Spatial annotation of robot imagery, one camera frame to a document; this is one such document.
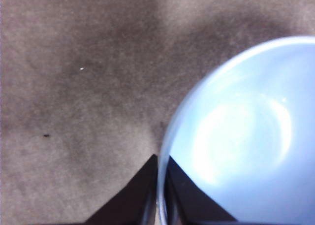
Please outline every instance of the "bowl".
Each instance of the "bowl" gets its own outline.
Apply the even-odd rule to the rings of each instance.
[[[169,156],[239,221],[315,224],[315,37],[250,48],[185,97],[159,158],[162,225]]]

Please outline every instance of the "floor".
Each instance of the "floor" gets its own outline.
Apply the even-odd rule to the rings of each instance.
[[[73,223],[152,153],[183,97],[314,0],[1,0],[1,224]]]

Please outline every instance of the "light blue bowl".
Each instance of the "light blue bowl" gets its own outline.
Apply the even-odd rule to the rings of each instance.
[[[240,221],[314,225],[315,37],[257,45],[191,90],[161,150],[163,225],[169,155]]]

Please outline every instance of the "bowl rim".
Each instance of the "bowl rim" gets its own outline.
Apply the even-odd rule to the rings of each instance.
[[[163,138],[161,151],[159,154],[158,159],[158,176],[157,176],[157,207],[159,210],[159,220],[162,225],[167,225],[166,219],[166,207],[164,201],[164,181],[165,181],[165,174],[166,174],[166,166],[169,159],[170,153],[170,145],[172,145],[172,141],[174,139],[173,133],[176,132],[177,126],[180,124],[181,115],[188,103],[191,101],[192,97],[196,93],[197,90],[201,87],[201,85],[210,78],[217,78],[220,75],[224,74],[225,72],[229,71],[236,65],[240,64],[241,62],[257,55],[263,53],[265,51],[279,48],[282,46],[287,45],[294,45],[294,44],[313,44],[315,45],[315,36],[288,36],[282,38],[276,38],[269,41],[265,41],[261,44],[255,45],[245,51],[239,53],[238,55],[234,56],[230,60],[226,61],[225,63],[219,65],[215,68],[214,71],[208,73],[205,77],[203,77],[185,96],[185,98],[180,103],[179,107],[176,109],[175,113],[173,114],[171,121],[166,129],[165,136]]]

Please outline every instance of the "black object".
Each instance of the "black object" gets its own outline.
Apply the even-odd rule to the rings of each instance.
[[[157,173],[158,158],[152,155],[128,184],[88,220],[67,225],[153,225]],[[272,225],[237,221],[200,190],[171,157],[164,195],[168,225]]]
[[[152,155],[128,184],[86,222],[71,225],[153,225],[157,175],[158,157]]]
[[[164,192],[168,225],[272,225],[237,221],[200,190],[172,157]]]

